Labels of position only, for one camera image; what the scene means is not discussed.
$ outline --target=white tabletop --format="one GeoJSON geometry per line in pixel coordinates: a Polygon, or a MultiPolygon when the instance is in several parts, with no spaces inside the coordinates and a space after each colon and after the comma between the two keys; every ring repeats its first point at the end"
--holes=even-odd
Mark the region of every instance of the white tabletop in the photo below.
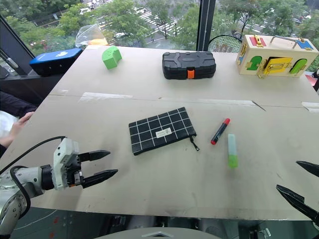
{"type": "MultiPolygon", "coordinates": [[[[154,63],[160,61],[164,51],[136,48],[120,48],[120,51],[123,61],[115,71],[109,72],[103,64],[101,69],[98,67],[100,49],[85,50],[0,160],[3,167],[39,141],[66,135],[79,142],[80,152],[104,149],[112,153],[98,161],[83,163],[84,176],[105,169],[117,168],[119,172],[86,189],[48,191],[32,199],[33,206],[114,214],[307,220],[276,190],[276,184],[281,184],[305,196],[308,205],[315,207],[318,203],[314,192],[318,192],[319,179],[295,163],[305,160],[319,164],[319,114],[301,105],[304,101],[319,101],[306,79],[259,80],[239,76],[231,70],[224,74],[233,75],[227,77],[227,82],[236,84],[237,90],[231,83],[227,90],[221,71],[226,59],[232,64],[235,55],[214,54],[217,71],[212,79],[174,81],[161,75],[160,62],[154,63]],[[157,54],[155,60],[148,58],[141,62],[137,56],[129,57],[134,51],[139,56],[147,52],[149,57],[157,54]],[[86,64],[85,57],[91,59],[86,64]],[[139,77],[132,74],[129,78],[124,69],[135,69],[130,64],[135,65],[136,61],[141,65],[151,64],[140,69],[139,77]],[[94,77],[89,81],[85,76],[90,71],[94,77]],[[147,79],[144,75],[152,82],[143,84],[147,79]],[[250,90],[241,87],[240,82],[250,90]],[[83,96],[85,92],[102,95],[83,96]],[[121,96],[110,98],[109,94],[121,96]],[[258,101],[263,109],[237,100],[258,101]],[[128,123],[180,107],[188,111],[200,151],[184,139],[133,156],[128,123]],[[231,118],[231,123],[213,146],[211,137],[225,118],[231,118]],[[239,166],[235,169],[227,164],[228,133],[236,135],[239,166]]],[[[35,150],[18,165],[52,164],[58,143],[51,142],[35,150]]]]}

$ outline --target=window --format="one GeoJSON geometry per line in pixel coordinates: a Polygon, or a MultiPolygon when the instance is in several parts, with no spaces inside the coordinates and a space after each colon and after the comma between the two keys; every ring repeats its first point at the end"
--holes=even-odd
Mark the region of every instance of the window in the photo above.
{"type": "Polygon", "coordinates": [[[0,13],[34,55],[74,48],[91,24],[111,45],[195,50],[199,0],[0,0],[0,13]]]}
{"type": "MultiPolygon", "coordinates": [[[[319,49],[319,2],[315,0],[222,0],[216,2],[210,37],[231,34],[308,38],[319,49]]],[[[315,71],[319,57],[308,67],[315,71]]]]}

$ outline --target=black cable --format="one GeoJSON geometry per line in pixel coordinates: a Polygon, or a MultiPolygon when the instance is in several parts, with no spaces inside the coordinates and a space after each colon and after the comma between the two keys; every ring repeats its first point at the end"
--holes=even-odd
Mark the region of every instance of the black cable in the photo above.
{"type": "Polygon", "coordinates": [[[24,189],[24,187],[22,186],[22,184],[19,182],[19,180],[17,179],[14,171],[16,169],[20,169],[20,168],[27,168],[27,167],[24,167],[24,166],[14,166],[10,169],[10,175],[11,175],[11,178],[13,179],[13,181],[16,183],[16,185],[18,186],[18,188],[20,189],[20,191],[22,192],[25,200],[26,200],[26,209],[24,210],[23,213],[21,213],[20,218],[22,218],[30,209],[31,207],[31,199],[30,199],[30,196],[28,195],[27,191],[24,189]]]}
{"type": "Polygon", "coordinates": [[[44,140],[38,144],[36,144],[35,146],[33,146],[32,148],[28,149],[26,152],[24,152],[22,155],[20,155],[18,158],[16,158],[14,161],[12,161],[10,164],[8,164],[6,167],[4,167],[1,171],[0,171],[0,175],[3,174],[8,168],[10,168],[12,165],[14,165],[16,162],[18,162],[21,158],[25,157],[28,153],[30,153],[32,150],[34,150],[35,148],[38,148],[40,145],[43,145],[44,143],[50,142],[52,140],[55,139],[61,139],[61,141],[66,138],[66,136],[57,136],[57,137],[53,137],[53,138],[49,138],[47,140],[44,140]]]}

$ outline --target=crosswalk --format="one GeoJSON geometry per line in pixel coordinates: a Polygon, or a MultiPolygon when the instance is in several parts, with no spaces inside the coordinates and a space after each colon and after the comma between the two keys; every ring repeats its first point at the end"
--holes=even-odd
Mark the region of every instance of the crosswalk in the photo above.
{"type": "Polygon", "coordinates": [[[140,19],[145,20],[146,22],[148,22],[149,24],[151,24],[155,27],[154,32],[152,32],[152,33],[156,33],[158,31],[164,32],[165,27],[166,27],[166,31],[167,31],[168,35],[175,36],[175,32],[176,32],[176,34],[179,34],[180,26],[177,26],[176,21],[174,21],[172,23],[165,24],[165,27],[164,27],[164,25],[161,25],[157,28],[156,19],[158,19],[159,17],[157,15],[152,15],[152,13],[150,11],[146,11],[146,9],[142,10],[142,11],[144,13],[142,15],[140,15],[140,19]]]}

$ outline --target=floor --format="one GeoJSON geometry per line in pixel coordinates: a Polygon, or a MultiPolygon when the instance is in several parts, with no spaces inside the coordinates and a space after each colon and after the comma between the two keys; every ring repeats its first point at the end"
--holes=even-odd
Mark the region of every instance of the floor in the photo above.
{"type": "MultiPolygon", "coordinates": [[[[310,221],[239,221],[187,219],[147,216],[107,215],[31,208],[19,220],[11,239],[93,239],[138,227],[191,228],[211,233],[222,239],[248,239],[248,228],[268,228],[270,239],[313,239],[319,234],[310,221]]],[[[258,233],[258,239],[264,239],[258,233]]]]}

